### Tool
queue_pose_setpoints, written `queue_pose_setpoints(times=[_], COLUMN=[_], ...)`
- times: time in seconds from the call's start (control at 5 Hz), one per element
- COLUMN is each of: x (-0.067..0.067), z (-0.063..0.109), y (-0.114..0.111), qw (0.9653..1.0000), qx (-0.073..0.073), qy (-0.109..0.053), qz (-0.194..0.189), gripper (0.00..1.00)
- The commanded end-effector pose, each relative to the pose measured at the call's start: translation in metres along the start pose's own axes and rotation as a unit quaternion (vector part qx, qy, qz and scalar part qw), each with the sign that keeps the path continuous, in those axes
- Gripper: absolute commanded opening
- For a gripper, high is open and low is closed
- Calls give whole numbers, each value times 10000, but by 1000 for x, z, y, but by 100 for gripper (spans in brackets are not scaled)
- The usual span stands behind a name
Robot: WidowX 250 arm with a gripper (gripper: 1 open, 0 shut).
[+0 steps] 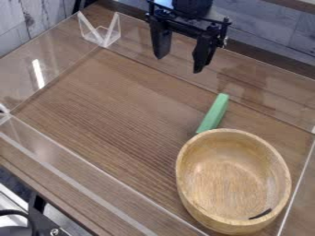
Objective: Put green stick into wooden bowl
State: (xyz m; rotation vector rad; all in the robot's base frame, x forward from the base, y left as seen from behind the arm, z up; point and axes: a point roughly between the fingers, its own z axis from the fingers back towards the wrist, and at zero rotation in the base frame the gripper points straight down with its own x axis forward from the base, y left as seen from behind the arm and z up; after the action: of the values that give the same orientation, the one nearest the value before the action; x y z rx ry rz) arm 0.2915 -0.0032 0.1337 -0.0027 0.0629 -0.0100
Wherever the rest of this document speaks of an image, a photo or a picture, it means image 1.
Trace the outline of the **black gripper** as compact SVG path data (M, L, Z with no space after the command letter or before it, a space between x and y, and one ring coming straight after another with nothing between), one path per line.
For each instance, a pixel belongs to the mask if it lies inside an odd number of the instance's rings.
M213 0L146 0L146 2L154 57L161 59L169 53L172 32L194 38L193 73L198 73L209 64L216 47L226 46L229 17L216 12L212 6Z

